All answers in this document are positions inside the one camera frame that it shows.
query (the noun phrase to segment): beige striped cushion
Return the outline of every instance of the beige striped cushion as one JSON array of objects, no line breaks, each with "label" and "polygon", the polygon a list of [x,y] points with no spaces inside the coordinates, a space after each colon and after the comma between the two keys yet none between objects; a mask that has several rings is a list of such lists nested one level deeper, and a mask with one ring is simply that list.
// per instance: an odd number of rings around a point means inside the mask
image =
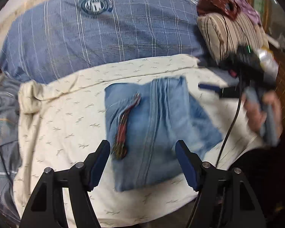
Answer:
[{"label": "beige striped cushion", "polygon": [[217,62],[225,59],[229,52],[236,52],[241,44],[248,44],[253,50],[262,46],[269,47],[263,27],[253,25],[244,13],[240,13],[235,21],[219,13],[199,16],[198,28],[213,59]]}]

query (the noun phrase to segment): cream bedsheet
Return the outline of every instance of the cream bedsheet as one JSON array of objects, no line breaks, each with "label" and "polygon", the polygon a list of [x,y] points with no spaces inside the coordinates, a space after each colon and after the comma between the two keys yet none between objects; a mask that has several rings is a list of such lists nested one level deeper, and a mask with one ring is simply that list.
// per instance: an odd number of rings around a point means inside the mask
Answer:
[{"label": "cream bedsheet", "polygon": [[[44,168],[65,170],[84,161],[105,139],[104,89],[112,83],[143,84],[154,78],[184,75],[188,89],[207,111],[213,124],[226,134],[236,112],[237,100],[219,100],[198,90],[200,81],[218,85],[225,82],[207,69],[197,68],[197,59],[188,55],[136,59],[81,70],[48,85],[34,81],[19,91],[19,145],[23,164],[14,181],[14,199],[22,216],[31,192]],[[219,167],[227,169],[249,148],[255,135],[239,117],[223,151]],[[215,164],[220,144],[204,160]],[[76,227],[67,189],[63,190],[70,228]],[[114,190],[109,158],[99,186],[89,197],[102,227],[129,226],[154,220],[177,210],[196,197],[183,174],[155,186],[125,192]]]}]

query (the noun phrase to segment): metal screw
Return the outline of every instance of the metal screw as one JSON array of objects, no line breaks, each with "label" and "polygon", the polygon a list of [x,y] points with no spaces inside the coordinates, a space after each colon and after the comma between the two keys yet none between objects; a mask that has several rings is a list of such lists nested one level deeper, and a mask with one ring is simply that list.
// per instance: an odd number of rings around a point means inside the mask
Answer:
[{"label": "metal screw", "polygon": [[238,168],[238,167],[235,167],[233,170],[237,174],[240,174],[242,172],[242,170],[240,168]]},{"label": "metal screw", "polygon": [[205,168],[209,168],[211,166],[211,164],[207,161],[203,162],[201,165]]},{"label": "metal screw", "polygon": [[52,168],[51,167],[47,167],[44,169],[44,173],[49,174],[51,172]]},{"label": "metal screw", "polygon": [[76,168],[80,169],[84,166],[84,163],[83,162],[78,162],[75,164]]}]

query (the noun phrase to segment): round logo patch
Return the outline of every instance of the round logo patch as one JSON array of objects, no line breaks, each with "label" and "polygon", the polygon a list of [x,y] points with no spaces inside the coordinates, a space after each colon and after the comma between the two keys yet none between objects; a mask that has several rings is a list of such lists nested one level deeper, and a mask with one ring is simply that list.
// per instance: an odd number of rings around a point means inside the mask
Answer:
[{"label": "round logo patch", "polygon": [[82,0],[80,8],[91,15],[98,15],[105,11],[111,12],[113,9],[112,0]]}]

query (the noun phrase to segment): gray plaid fabric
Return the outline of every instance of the gray plaid fabric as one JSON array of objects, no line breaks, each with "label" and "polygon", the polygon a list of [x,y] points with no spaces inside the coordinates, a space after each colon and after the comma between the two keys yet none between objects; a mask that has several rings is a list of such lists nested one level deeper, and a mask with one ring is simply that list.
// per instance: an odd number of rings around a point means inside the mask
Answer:
[{"label": "gray plaid fabric", "polygon": [[[5,76],[0,82],[0,147],[7,171],[14,179],[21,158],[18,147],[19,104],[18,90],[20,82]],[[20,218],[13,201],[12,186],[6,176],[0,157],[0,210],[13,223],[19,224]]]},{"label": "gray plaid fabric", "polygon": [[85,1],[48,0],[18,17],[0,53],[2,70],[18,81],[49,83],[105,63],[209,54],[197,27],[198,0]]}]

